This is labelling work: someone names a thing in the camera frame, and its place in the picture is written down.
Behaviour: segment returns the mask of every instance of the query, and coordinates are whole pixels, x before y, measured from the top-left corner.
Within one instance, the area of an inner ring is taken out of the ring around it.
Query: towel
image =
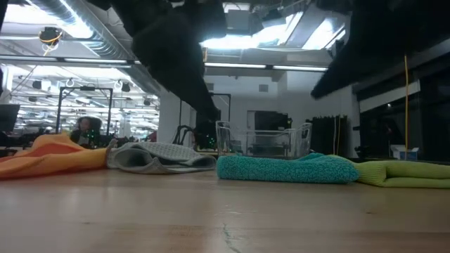
[[[0,179],[106,168],[107,149],[87,150],[66,135],[42,135],[31,149],[0,158]]]
[[[216,159],[169,143],[125,143],[108,154],[107,166],[139,174],[180,174],[215,169]]]
[[[450,166],[401,160],[353,163],[358,182],[381,187],[450,188]]]
[[[223,156],[217,161],[221,179],[293,183],[349,183],[358,179],[352,163],[314,153],[298,160]]]

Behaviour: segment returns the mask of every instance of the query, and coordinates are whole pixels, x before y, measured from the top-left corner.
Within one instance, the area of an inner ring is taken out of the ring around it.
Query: teal towel
[[[314,153],[298,160],[223,156],[217,161],[220,179],[292,183],[349,183],[358,171],[347,160]]]

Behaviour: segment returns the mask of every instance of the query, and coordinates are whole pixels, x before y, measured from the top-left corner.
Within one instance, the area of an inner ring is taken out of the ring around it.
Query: clear plastic bin
[[[230,122],[216,122],[219,156],[244,155],[285,160],[309,154],[312,124],[283,131],[243,131]]]

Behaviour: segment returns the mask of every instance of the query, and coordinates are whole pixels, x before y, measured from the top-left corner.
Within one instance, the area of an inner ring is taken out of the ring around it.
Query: wooden table
[[[450,252],[450,191],[120,171],[0,182],[0,252]]]

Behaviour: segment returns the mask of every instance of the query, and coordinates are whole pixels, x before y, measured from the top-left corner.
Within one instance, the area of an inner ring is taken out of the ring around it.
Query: orange cloth
[[[106,168],[106,149],[87,150],[66,135],[43,135],[30,150],[0,158],[0,179]]]

